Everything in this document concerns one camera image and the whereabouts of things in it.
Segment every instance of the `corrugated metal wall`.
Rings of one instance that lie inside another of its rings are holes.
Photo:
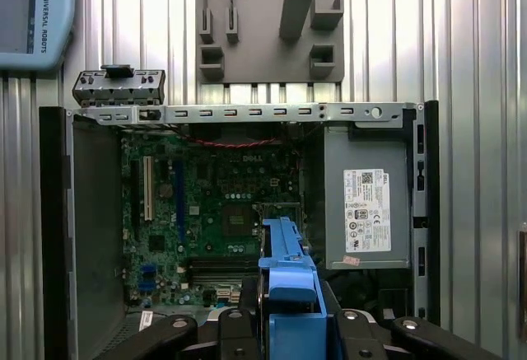
[[[172,105],[439,99],[443,325],[504,358],[527,358],[516,338],[516,237],[527,222],[526,4],[346,0],[342,86],[224,90],[196,85],[194,0],[77,0],[76,38],[57,78],[5,77],[0,87],[0,358],[42,354],[36,109],[75,108],[78,72],[104,63],[164,68]]]

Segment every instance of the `motherboard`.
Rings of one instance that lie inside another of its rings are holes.
[[[294,150],[166,134],[121,142],[128,304],[236,304],[241,279],[258,273],[263,219],[302,219]]]

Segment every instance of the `red wire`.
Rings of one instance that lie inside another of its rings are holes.
[[[259,142],[241,143],[241,144],[229,144],[229,143],[207,142],[206,140],[192,138],[189,135],[185,135],[183,133],[180,133],[179,131],[176,131],[176,133],[180,137],[182,137],[183,139],[185,139],[185,140],[187,140],[189,142],[201,144],[202,146],[205,146],[205,147],[249,148],[249,147],[263,146],[265,144],[272,143],[272,142],[274,142],[276,140],[276,138],[271,138],[271,139],[260,140]]]

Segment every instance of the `blue drive bracket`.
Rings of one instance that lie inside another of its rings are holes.
[[[269,300],[315,302],[315,264],[304,255],[295,223],[281,217],[263,225],[271,230],[271,257],[259,260],[259,267],[269,270]]]
[[[75,0],[0,0],[0,70],[47,71],[62,61]]]
[[[327,311],[315,263],[304,253],[301,235],[288,217],[263,220],[263,226],[271,236],[271,257],[259,260],[259,267],[269,271],[269,310],[273,303],[311,304],[309,313],[270,313],[269,359],[325,360]]]

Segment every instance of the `blue expansion slot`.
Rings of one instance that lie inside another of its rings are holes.
[[[184,168],[183,161],[176,161],[174,165],[174,196],[175,196],[175,224],[178,227],[180,241],[184,242]]]

